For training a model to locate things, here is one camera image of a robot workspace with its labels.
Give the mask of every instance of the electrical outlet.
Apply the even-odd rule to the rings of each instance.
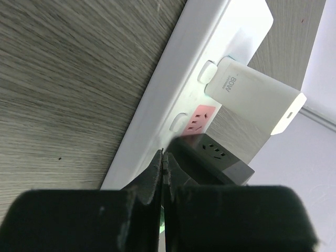
[[[214,144],[202,144],[202,149],[208,154],[209,156],[213,157],[215,160],[222,160],[226,154],[223,150],[220,149],[221,147],[217,147]]]
[[[244,185],[254,171],[207,134],[176,138],[168,147],[179,166],[200,184]]]
[[[205,132],[222,106],[204,93],[217,65],[226,56],[247,65],[272,23],[265,0],[187,1],[101,189],[131,182],[185,133],[200,104],[215,110],[190,130]]]
[[[205,131],[206,126],[216,110],[216,107],[199,105],[191,116],[182,135],[201,134]]]

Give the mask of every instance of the power strip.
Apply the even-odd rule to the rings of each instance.
[[[187,1],[101,189],[131,182],[158,149],[187,134],[200,105],[214,108],[197,131],[205,132],[221,107],[205,95],[207,79],[225,56],[247,65],[272,23],[265,0]]]

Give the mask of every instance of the white power adapter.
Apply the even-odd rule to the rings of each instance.
[[[217,68],[205,93],[270,135],[282,133],[307,100],[302,92],[230,57]]]

